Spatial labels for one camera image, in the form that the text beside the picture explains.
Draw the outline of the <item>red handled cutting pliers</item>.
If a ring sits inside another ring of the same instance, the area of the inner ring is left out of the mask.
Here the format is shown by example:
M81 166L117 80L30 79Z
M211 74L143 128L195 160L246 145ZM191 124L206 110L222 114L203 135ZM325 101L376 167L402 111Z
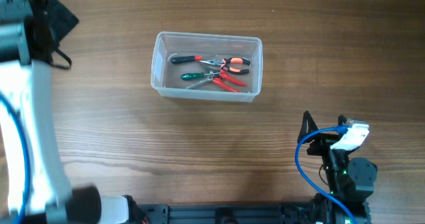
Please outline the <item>red handled cutting pliers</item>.
M241 90L234 88L233 86L230 86L229 83L234 84L236 86L246 86L246 83L234 78L233 76L229 75L224 70L213 70L209 69L205 72L201 72L197 75L197 78L206 78L207 80L211 81L213 84L218 86L219 88L227 91L227 92L241 92Z

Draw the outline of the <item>silver metal wrench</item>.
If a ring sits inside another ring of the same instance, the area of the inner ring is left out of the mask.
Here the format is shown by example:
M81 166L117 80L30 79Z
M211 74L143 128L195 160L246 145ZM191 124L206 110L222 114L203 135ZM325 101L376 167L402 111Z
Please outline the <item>silver metal wrench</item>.
M189 86L186 86L185 89L196 89L197 87L200 87L202 85L208 84L213 81L213 77L204 78L196 83L190 84Z

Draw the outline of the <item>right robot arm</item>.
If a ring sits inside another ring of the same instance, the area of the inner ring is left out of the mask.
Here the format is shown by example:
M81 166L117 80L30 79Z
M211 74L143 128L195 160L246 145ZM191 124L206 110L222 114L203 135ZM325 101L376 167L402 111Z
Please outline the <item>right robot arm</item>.
M295 150L299 174L316 190L315 197L301 211L308 223L370 223L367 198L374 192L378 167L366 158L350 158L369 135L369 125L362 120L338 117L337 125L320 129L311 114L303 113ZM299 153L308 144L309 156L319 156L328 191L321 189L303 171Z

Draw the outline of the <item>green handled screwdriver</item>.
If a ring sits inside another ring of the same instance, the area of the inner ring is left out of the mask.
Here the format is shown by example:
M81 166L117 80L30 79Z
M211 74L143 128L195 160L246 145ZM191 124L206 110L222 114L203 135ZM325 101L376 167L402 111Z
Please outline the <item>green handled screwdriver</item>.
M181 79L184 81L188 80L194 80L198 78L204 78L206 76L214 76L218 74L218 72L210 72L210 73L204 73L204 72L196 72L196 73L185 73L181 75Z

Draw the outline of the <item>black red screwdriver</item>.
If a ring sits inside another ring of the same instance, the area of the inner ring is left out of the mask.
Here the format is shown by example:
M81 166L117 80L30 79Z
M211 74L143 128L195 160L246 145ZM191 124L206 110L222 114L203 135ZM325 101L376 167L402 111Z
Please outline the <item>black red screwdriver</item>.
M188 62L196 62L206 58L210 58L210 56L201 56L201 55L190 55L190 56L173 56L170 61L172 64L183 64Z

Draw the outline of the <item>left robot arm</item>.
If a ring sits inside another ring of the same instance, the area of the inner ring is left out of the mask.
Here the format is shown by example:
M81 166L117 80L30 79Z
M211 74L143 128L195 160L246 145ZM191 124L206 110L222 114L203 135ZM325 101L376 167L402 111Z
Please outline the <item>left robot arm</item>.
M2 223L147 223L128 195L74 188L60 160L51 72L78 18L59 0L1 0L1 133L9 194Z

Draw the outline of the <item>clear plastic container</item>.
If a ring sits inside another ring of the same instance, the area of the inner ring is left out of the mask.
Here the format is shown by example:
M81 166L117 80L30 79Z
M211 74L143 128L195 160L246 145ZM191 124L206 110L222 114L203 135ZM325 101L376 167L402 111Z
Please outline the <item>clear plastic container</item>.
M190 55L210 56L210 58L183 64L172 64L170 61L173 56ZM205 72L209 69L220 70L218 66L209 66L204 62L234 57L250 61L249 65L231 64L234 69L248 69L248 74L227 72L246 83L246 86L229 83L241 92L227 92L212 82L196 89L185 89L186 86L204 78L184 81L181 79L182 74ZM251 102L261 91L262 71L263 47L259 38L163 31L157 35L153 50L151 85L164 97Z

